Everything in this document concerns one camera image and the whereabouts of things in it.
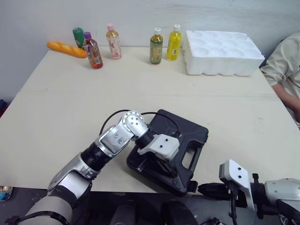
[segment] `black plastic case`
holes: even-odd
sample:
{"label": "black plastic case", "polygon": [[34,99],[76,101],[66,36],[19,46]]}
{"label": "black plastic case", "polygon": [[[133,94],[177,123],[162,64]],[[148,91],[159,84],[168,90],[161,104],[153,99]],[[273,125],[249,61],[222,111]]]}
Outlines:
{"label": "black plastic case", "polygon": [[[160,109],[158,112],[172,118],[180,127],[182,135],[179,138],[179,152],[174,158],[174,163],[178,171],[177,177],[172,177],[161,169],[156,160],[153,159],[153,155],[139,155],[137,146],[132,149],[127,157],[127,165],[175,195],[183,196],[188,191],[195,192],[198,184],[195,181],[191,181],[191,179],[194,175],[201,150],[208,138],[208,129],[168,111]],[[153,134],[170,136],[177,131],[176,126],[169,119],[160,115],[156,115],[153,118],[149,124],[149,130]],[[195,152],[187,169],[182,165],[182,160],[188,149],[192,149]]]}

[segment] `beige sleeve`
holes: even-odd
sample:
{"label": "beige sleeve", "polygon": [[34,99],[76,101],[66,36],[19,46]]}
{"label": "beige sleeve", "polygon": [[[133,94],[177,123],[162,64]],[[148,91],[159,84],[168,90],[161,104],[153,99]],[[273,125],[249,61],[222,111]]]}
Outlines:
{"label": "beige sleeve", "polygon": [[261,71],[273,86],[295,74],[299,70],[299,65],[300,43],[295,39],[286,39],[277,46]]}

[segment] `person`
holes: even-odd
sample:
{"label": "person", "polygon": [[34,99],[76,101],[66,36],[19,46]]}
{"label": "person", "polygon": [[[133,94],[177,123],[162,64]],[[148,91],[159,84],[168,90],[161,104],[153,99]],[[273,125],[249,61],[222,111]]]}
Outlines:
{"label": "person", "polygon": [[283,40],[261,71],[300,128],[300,33]]}

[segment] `styrofoam tray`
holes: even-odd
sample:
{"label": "styrofoam tray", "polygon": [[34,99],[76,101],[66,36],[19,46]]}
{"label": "styrofoam tray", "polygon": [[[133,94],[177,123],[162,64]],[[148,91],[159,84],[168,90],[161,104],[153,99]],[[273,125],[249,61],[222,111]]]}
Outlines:
{"label": "styrofoam tray", "polygon": [[253,41],[237,32],[187,30],[183,53],[190,75],[250,76],[264,60]]}

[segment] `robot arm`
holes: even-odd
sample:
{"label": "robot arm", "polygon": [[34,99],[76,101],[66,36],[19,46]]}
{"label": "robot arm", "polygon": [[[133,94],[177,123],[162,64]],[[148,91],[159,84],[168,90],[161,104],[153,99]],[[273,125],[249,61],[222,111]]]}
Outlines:
{"label": "robot arm", "polygon": [[152,152],[166,163],[175,157],[179,147],[177,138],[151,135],[142,115],[128,111],[117,125],[103,132],[54,176],[47,196],[38,201],[25,217],[13,217],[7,220],[8,225],[69,225],[72,208],[90,192],[92,180],[130,140],[140,147],[139,154]]}
{"label": "robot arm", "polygon": [[251,210],[255,210],[256,204],[260,219],[264,215],[283,214],[300,224],[300,180],[285,178],[262,184],[258,182],[258,174],[254,173],[254,183],[250,183],[247,170],[232,159],[220,165],[219,178],[224,184],[202,184],[198,191],[218,200],[230,201],[229,215],[233,220],[236,218],[235,203]]}

